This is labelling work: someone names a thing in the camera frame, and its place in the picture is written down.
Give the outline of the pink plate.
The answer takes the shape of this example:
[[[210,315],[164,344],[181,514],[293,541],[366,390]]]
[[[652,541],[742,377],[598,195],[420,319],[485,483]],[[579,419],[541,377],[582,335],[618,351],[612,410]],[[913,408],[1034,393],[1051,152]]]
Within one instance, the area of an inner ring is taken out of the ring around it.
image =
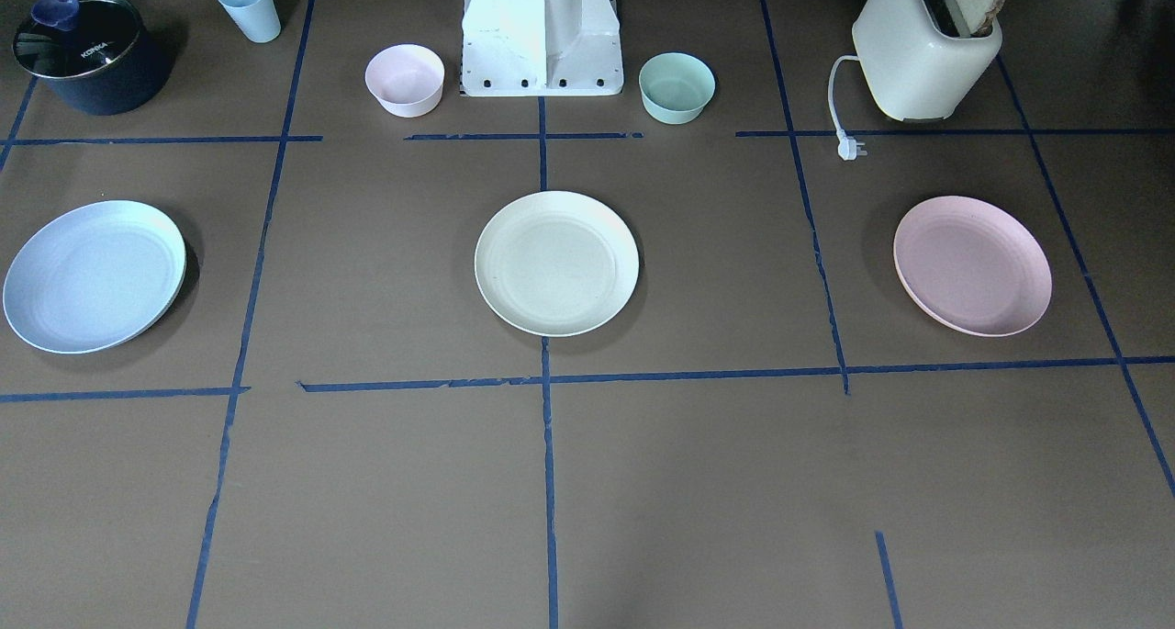
[[[968,335],[1008,337],[1052,305],[1052,265],[1019,219],[976,198],[929,198],[900,219],[892,245],[909,299]]]

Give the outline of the blue plate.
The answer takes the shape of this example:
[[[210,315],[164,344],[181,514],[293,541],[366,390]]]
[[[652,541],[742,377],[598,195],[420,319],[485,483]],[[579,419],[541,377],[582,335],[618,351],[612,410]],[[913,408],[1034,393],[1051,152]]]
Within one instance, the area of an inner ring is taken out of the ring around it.
[[[4,314],[26,344],[90,354],[155,324],[184,274],[187,245],[172,219],[150,205],[109,199],[51,220],[18,250]]]

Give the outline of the cream white plate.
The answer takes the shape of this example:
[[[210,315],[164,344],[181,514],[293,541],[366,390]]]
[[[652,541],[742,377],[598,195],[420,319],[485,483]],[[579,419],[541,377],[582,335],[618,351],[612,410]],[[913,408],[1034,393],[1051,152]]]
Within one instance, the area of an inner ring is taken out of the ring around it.
[[[486,306],[521,332],[571,337],[620,314],[642,272],[617,212],[575,190],[517,198],[488,220],[474,253]]]

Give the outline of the green bowl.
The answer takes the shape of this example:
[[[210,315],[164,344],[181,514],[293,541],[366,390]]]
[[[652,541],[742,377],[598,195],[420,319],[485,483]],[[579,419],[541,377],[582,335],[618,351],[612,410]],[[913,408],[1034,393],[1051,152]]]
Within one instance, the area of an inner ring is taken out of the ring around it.
[[[651,56],[638,73],[643,111],[660,123],[689,123],[714,98],[717,81],[709,63],[682,52]]]

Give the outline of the pink bowl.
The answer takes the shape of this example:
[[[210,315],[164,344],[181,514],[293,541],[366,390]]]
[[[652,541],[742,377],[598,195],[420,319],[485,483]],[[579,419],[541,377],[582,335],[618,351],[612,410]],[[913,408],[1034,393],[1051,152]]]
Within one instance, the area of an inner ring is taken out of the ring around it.
[[[435,51],[416,44],[398,44],[380,51],[365,63],[365,89],[394,116],[419,118],[443,98],[444,61]]]

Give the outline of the cream toaster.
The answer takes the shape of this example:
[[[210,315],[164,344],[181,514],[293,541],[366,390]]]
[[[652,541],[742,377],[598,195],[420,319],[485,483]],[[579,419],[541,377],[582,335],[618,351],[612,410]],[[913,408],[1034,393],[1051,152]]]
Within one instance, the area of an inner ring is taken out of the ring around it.
[[[954,114],[1002,48],[998,16],[985,38],[958,28],[956,0],[866,0],[852,39],[881,113],[894,121]]]

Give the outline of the light blue cup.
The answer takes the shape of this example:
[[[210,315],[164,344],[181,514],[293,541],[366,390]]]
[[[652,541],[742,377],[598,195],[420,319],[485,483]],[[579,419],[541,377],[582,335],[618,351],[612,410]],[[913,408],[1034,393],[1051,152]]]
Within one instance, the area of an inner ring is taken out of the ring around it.
[[[274,0],[219,0],[219,5],[251,44],[267,44],[280,35]]]

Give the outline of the dark blue saucepan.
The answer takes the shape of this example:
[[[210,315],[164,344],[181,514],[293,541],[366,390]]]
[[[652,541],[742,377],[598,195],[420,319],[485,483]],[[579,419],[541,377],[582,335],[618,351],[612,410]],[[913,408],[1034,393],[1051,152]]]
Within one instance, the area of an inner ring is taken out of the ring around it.
[[[36,0],[11,48],[63,103],[96,116],[136,109],[172,76],[172,56],[127,0]]]

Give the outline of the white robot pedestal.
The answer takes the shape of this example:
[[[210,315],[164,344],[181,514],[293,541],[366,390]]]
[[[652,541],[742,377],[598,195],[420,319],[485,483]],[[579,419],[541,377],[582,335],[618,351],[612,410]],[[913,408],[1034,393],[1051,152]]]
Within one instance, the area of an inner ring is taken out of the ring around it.
[[[459,86],[471,98],[622,92],[617,0],[464,0]]]

